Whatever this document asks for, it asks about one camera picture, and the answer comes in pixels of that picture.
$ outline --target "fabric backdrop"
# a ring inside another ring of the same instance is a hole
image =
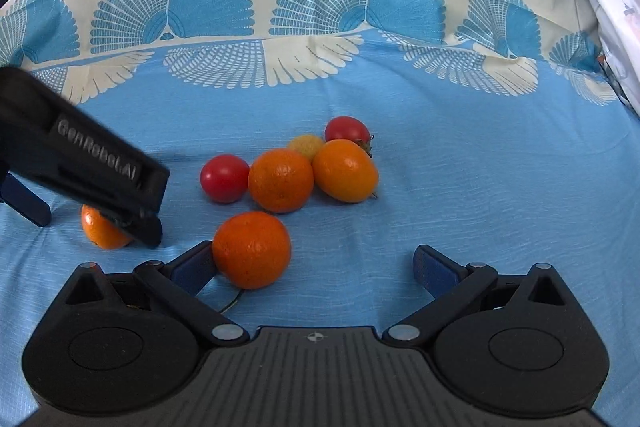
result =
[[[209,239],[249,200],[215,206],[206,160],[252,161],[350,114],[375,134],[377,200],[315,194],[284,216],[294,254],[230,317],[258,325],[373,325],[430,297],[411,258],[428,243],[503,273],[553,263],[603,336],[596,410],[637,427],[640,128],[600,74],[589,0],[12,0],[0,63],[39,79],[171,170],[162,245],[88,243],[79,205],[35,187],[53,222],[0,208],[0,425],[35,405],[20,370],[33,328],[84,261],[128,271]],[[220,307],[224,279],[200,297]]]

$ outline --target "orange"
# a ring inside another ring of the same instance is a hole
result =
[[[369,155],[350,140],[331,140],[313,163],[316,184],[338,201],[360,203],[378,185],[378,170]]]
[[[262,208],[286,214],[302,208],[314,189],[314,171],[302,154],[273,149],[249,170],[249,193]]]
[[[277,217],[246,212],[225,221],[213,237],[213,260],[237,287],[255,290],[275,282],[289,266],[289,232]]]
[[[94,245],[105,250],[114,250],[127,246],[132,240],[121,229],[116,227],[109,219],[100,212],[86,206],[82,206],[80,211],[82,229],[86,237]]]

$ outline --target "tomato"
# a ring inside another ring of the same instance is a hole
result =
[[[216,203],[234,203],[249,186],[249,165],[232,154],[216,156],[200,171],[200,185]]]
[[[350,140],[356,142],[367,153],[371,150],[371,133],[369,129],[360,121],[350,116],[338,116],[329,122],[324,130],[324,139]]]

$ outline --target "cable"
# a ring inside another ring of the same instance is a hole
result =
[[[242,297],[242,294],[243,294],[243,293],[244,293],[244,290],[240,290],[240,291],[238,292],[238,295],[236,295],[236,297],[235,297],[231,302],[229,302],[229,304],[227,304],[226,306],[224,306],[224,307],[219,311],[219,313],[220,313],[220,314],[222,314],[222,315],[224,315],[224,314],[225,314],[226,312],[228,312],[231,308],[233,308],[233,307],[238,303],[238,301],[239,301],[239,300],[240,300],[240,298]]]

